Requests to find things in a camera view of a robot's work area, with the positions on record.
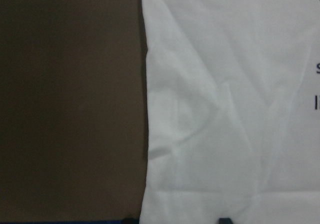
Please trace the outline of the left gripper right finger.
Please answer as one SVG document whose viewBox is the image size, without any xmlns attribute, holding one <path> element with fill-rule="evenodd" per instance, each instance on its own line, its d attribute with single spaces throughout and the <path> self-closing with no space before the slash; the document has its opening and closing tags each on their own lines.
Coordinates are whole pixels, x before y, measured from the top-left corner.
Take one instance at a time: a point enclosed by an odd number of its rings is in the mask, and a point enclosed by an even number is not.
<svg viewBox="0 0 320 224">
<path fill-rule="evenodd" d="M 229 217 L 223 217 L 218 219 L 218 224 L 233 224 L 233 221 Z"/>
</svg>

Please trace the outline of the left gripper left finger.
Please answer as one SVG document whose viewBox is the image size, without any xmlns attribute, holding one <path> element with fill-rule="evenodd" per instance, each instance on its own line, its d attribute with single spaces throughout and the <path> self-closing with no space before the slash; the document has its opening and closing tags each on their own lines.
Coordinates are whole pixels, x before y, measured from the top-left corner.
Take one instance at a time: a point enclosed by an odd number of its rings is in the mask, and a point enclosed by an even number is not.
<svg viewBox="0 0 320 224">
<path fill-rule="evenodd" d="M 133 216 L 127 216 L 122 220 L 122 224 L 135 224 L 135 218 Z"/>
</svg>

